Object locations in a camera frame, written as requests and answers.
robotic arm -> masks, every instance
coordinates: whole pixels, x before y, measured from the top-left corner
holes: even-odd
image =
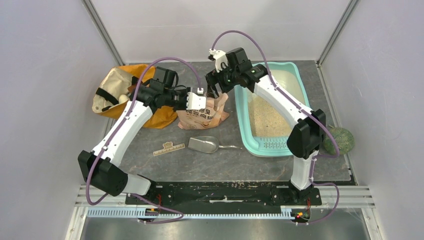
[[[140,175],[132,175],[119,169],[125,151],[134,139],[139,129],[147,122],[157,109],[163,106],[173,107],[177,110],[200,110],[206,107],[206,97],[198,96],[190,92],[190,88],[176,90],[173,87],[174,78],[178,77],[175,71],[157,67],[152,79],[140,85],[138,92],[133,92],[130,99],[136,96],[136,102],[127,115],[132,101],[128,101],[122,115],[116,124],[95,146],[91,152],[82,151],[78,156],[84,180],[87,181],[90,168],[94,160],[99,156],[99,162],[91,177],[91,185],[112,195],[120,193],[132,193],[145,195],[151,185],[151,181]],[[113,139],[105,146],[105,142],[111,137],[116,128],[120,128]]]
[[[325,113],[320,109],[313,111],[297,101],[275,81],[263,65],[253,67],[243,48],[239,47],[227,53],[211,49],[209,53],[209,59],[215,61],[215,69],[206,75],[208,92],[218,95],[216,84],[223,93],[231,91],[235,85],[241,85],[270,103],[288,122],[292,132],[287,140],[287,146],[294,155],[290,186],[298,198],[308,194],[312,188],[309,180],[311,161],[318,154],[320,144],[324,140],[324,131],[301,110],[310,113],[323,125],[326,124]],[[277,88],[298,106],[283,96]]]

teal tray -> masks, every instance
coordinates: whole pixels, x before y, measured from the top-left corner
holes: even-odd
[[[310,107],[305,87],[302,83],[298,67],[293,62],[268,62],[269,69],[283,70],[293,74],[299,83],[303,93],[305,105]],[[241,139],[246,149],[258,157],[284,157],[293,155],[287,147],[288,136],[259,137],[252,135],[248,108],[248,89],[239,85],[234,87],[235,107],[237,111],[238,125],[240,126]]]

cable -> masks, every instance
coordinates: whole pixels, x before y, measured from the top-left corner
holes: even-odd
[[[188,62],[186,62],[186,61],[184,61],[182,59],[179,59],[177,57],[162,57],[162,58],[159,58],[159,59],[153,61],[152,63],[150,63],[144,69],[143,73],[141,74],[140,78],[137,81],[137,86],[135,86],[135,93],[137,93],[139,91],[140,85],[142,83],[142,79],[146,75],[147,71],[151,67],[153,67],[153,65],[155,65],[155,64],[157,64],[159,62],[165,61],[165,60],[174,60],[174,61],[181,62],[181,63],[187,65],[193,71],[194,75],[196,76],[198,88],[199,89],[202,88],[202,83],[201,83],[200,76],[199,76],[199,74],[197,73],[197,71],[195,70],[195,68],[191,64],[189,64]],[[136,104],[136,99],[137,99],[137,94],[134,94],[134,97],[132,98],[131,105],[129,106],[128,112],[126,113],[125,117],[128,117],[131,114],[131,112],[132,112],[132,110],[134,108],[134,105]],[[119,123],[119,125],[115,128],[115,130],[110,134],[109,138],[104,143],[104,147],[107,147],[111,143],[112,139],[118,133],[119,129],[121,129],[121,127],[124,125],[124,123],[127,120],[125,117],[122,119],[122,121]],[[95,157],[94,162],[91,165],[90,171],[88,172],[88,176],[87,176],[87,181],[86,181],[86,185],[85,185],[85,198],[87,199],[88,204],[90,204],[92,206],[99,204],[108,195],[107,193],[105,193],[103,196],[101,196],[95,202],[93,202],[90,199],[90,183],[91,183],[91,180],[92,180],[92,177],[93,177],[93,172],[94,172],[94,169],[96,168],[97,163],[100,160],[100,156],[102,156],[104,152],[105,152],[105,149],[102,147],[101,150],[100,150],[100,152]]]
[[[182,213],[180,211],[177,211],[177,210],[174,210],[174,209],[170,209],[170,208],[167,208],[167,207],[164,207],[164,206],[157,205],[157,204],[155,204],[155,203],[153,203],[153,202],[151,202],[151,201],[145,199],[144,197],[142,197],[142,196],[140,196],[138,194],[135,194],[135,193],[131,193],[131,195],[133,195],[134,197],[140,199],[141,201],[143,201],[143,202],[145,202],[147,204],[150,204],[152,206],[157,207],[160,210],[165,210],[165,211],[168,211],[168,212],[171,212],[171,213],[175,213],[175,214],[181,215],[181,216],[179,216],[177,218],[167,219],[167,220],[163,220],[163,221],[146,221],[146,222],[144,222],[145,224],[166,224],[166,223],[172,223],[172,222],[176,222],[176,221],[178,221],[178,220],[180,220],[180,219],[182,219],[184,217],[184,213]]]
[[[315,169],[315,162],[318,158],[337,158],[340,155],[340,150],[339,150],[339,146],[337,145],[336,140],[334,139],[334,137],[332,136],[332,134],[330,133],[330,131],[318,120],[316,119],[314,116],[312,116],[309,112],[305,111],[304,109],[302,109],[302,107],[294,100],[292,99],[289,95],[287,95],[279,86],[277,86],[276,82],[274,81],[274,79],[272,78],[272,74],[271,74],[271,70],[270,70],[270,66],[268,66],[268,61],[265,57],[264,52],[262,51],[261,47],[259,46],[259,44],[249,35],[247,35],[246,33],[242,32],[242,31],[238,31],[238,30],[228,30],[225,31],[223,33],[221,33],[213,42],[212,44],[212,48],[211,50],[215,49],[215,45],[217,44],[218,40],[224,36],[225,34],[229,34],[229,33],[237,33],[237,34],[241,34],[243,36],[245,36],[246,38],[248,38],[255,46],[256,48],[259,50],[260,55],[263,58],[263,62],[265,64],[266,70],[268,71],[269,74],[269,79],[272,83],[272,85],[274,86],[274,88],[279,91],[287,100],[289,100],[294,106],[296,106],[296,108],[301,111],[302,113],[304,113],[306,116],[308,116],[310,119],[312,119],[320,128],[322,128],[322,130],[324,130],[325,134],[327,134],[327,136],[330,138],[331,143],[334,146],[335,149],[335,155],[325,155],[325,154],[320,154],[320,155],[316,155],[312,158],[312,162],[310,165],[310,170],[309,170],[309,181],[313,186],[333,186],[335,187],[335,190],[337,192],[337,198],[334,204],[333,209],[331,210],[331,212],[329,214],[327,214],[325,217],[320,218],[318,220],[314,220],[308,223],[304,223],[306,224],[313,224],[313,223],[319,223],[325,219],[327,219],[329,216],[333,215],[334,211],[337,208],[337,205],[339,204],[339,199],[340,199],[340,191],[339,188],[337,187],[336,184],[332,183],[332,182],[328,182],[328,183],[314,183],[313,181],[313,174],[314,174],[314,169]]]

yellow bag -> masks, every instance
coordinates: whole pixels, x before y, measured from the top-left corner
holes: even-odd
[[[146,64],[118,66],[112,68],[101,82],[93,98],[92,110],[96,114],[118,119],[124,112],[127,101],[119,103],[121,95],[128,95],[129,88],[134,88],[137,80],[146,69]],[[151,67],[144,75],[142,82],[153,78],[155,67]],[[163,106],[143,125],[143,128],[163,129],[177,118],[172,107]]]

litter box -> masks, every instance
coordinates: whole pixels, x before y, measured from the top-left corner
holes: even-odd
[[[297,100],[310,107],[298,67],[292,62],[268,62],[268,65],[277,82]],[[237,85],[234,93],[241,139],[246,149],[258,157],[293,155],[287,147],[291,130],[284,118],[247,88]]]

